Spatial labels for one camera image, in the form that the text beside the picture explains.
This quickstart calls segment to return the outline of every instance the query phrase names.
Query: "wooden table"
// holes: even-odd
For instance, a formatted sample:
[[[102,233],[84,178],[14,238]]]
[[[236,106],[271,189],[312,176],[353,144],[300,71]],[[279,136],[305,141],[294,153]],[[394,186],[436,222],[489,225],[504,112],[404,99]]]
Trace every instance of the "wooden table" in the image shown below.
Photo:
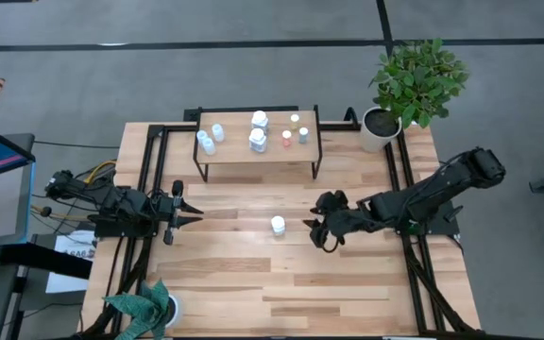
[[[129,123],[117,162],[116,185],[137,186],[147,123]],[[400,238],[391,230],[354,233],[327,254],[316,249],[301,218],[326,191],[345,190],[350,203],[391,190],[383,152],[365,153],[357,132],[322,132],[324,161],[318,180],[308,164],[220,164],[203,183],[192,160],[193,132],[169,136],[162,188],[185,183],[185,198],[205,220],[175,235],[172,246],[153,241],[147,280],[162,279],[181,298],[184,315],[168,336],[417,334]],[[406,131],[416,180],[438,166],[430,131]],[[146,190],[152,184],[153,147]],[[400,155],[396,152],[400,171]],[[287,232],[274,238],[269,219],[285,217]],[[479,327],[461,251],[447,237],[428,238],[436,282],[452,307]],[[100,242],[83,305],[86,325],[102,311],[117,239]],[[141,243],[136,246],[137,258]],[[116,291],[125,245],[116,266]],[[434,327],[421,286],[427,325]],[[124,318],[124,327],[128,318]]]
[[[197,122],[198,129],[212,135],[212,126],[222,124],[225,140],[215,143],[215,154],[209,156],[197,146],[194,140],[195,163],[204,181],[208,180],[210,164],[269,163],[269,162],[307,162],[312,165],[312,175],[316,179],[319,162],[322,159],[318,140],[318,112],[314,110],[269,111],[267,147],[264,153],[249,148],[252,112],[203,112]],[[309,130],[308,142],[300,144],[297,131],[292,132],[292,144],[282,145],[282,132],[291,129],[291,115],[299,115],[300,128]],[[200,168],[205,164],[205,171]]]

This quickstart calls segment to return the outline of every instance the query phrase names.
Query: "black soil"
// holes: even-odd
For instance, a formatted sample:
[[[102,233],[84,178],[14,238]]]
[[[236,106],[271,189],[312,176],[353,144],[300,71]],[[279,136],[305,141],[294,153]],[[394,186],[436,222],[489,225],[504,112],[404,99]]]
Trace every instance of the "black soil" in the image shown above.
[[[398,122],[386,110],[373,110],[365,117],[365,127],[379,137],[389,137],[398,131]]]

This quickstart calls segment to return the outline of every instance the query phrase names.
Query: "white paper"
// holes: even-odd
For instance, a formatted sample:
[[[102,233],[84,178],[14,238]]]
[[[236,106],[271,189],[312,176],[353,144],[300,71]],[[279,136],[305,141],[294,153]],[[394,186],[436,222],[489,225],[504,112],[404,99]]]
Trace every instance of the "white paper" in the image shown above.
[[[92,245],[94,232],[88,230],[73,231],[68,237],[56,237],[54,250],[71,254],[79,258],[94,261],[95,247]],[[45,293],[64,293],[87,290],[87,280],[49,273]]]

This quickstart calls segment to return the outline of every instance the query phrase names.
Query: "concrete floor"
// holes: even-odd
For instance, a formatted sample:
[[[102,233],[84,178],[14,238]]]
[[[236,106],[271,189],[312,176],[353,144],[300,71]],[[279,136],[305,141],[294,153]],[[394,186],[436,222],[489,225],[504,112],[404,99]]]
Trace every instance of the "concrete floor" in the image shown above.
[[[395,39],[544,38],[544,2],[387,0]],[[0,5],[0,44],[381,39],[373,0],[40,0]],[[544,45],[452,47],[472,76],[432,132],[441,159],[475,145],[507,168],[498,187],[455,199],[479,316],[493,333],[544,337]],[[177,121],[185,108],[318,104],[323,119],[371,105],[381,47],[2,52],[0,133],[118,145],[128,121]],[[36,145],[36,192],[60,169],[114,150]],[[49,232],[31,225],[34,232]],[[63,336],[77,309],[37,314],[22,338]]]

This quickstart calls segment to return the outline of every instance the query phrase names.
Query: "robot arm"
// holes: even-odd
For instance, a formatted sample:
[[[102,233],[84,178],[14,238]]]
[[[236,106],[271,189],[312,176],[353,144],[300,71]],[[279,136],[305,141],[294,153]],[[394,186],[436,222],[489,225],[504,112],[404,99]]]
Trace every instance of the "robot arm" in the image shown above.
[[[96,236],[152,236],[157,233],[159,222],[167,222],[163,241],[171,245],[173,230],[202,219],[179,216],[178,211],[203,213],[184,201],[181,180],[174,181],[171,196],[159,190],[148,197],[130,187],[117,187],[109,182],[90,185],[75,179],[66,170],[54,174],[45,192],[54,200],[78,198],[94,204],[97,214],[88,217],[95,223]]]
[[[434,217],[439,206],[466,189],[490,188],[501,183],[504,176],[505,169],[492,151],[477,147],[453,157],[431,177],[409,188],[357,201],[357,209],[348,207],[348,198],[342,191],[327,192],[311,209],[312,213],[322,215],[323,221],[303,222],[312,228],[310,238],[314,245],[331,252],[335,248],[324,248],[329,232],[337,238],[337,244],[343,245],[344,235],[349,232],[374,232],[383,228],[405,231],[415,223],[424,225]]]

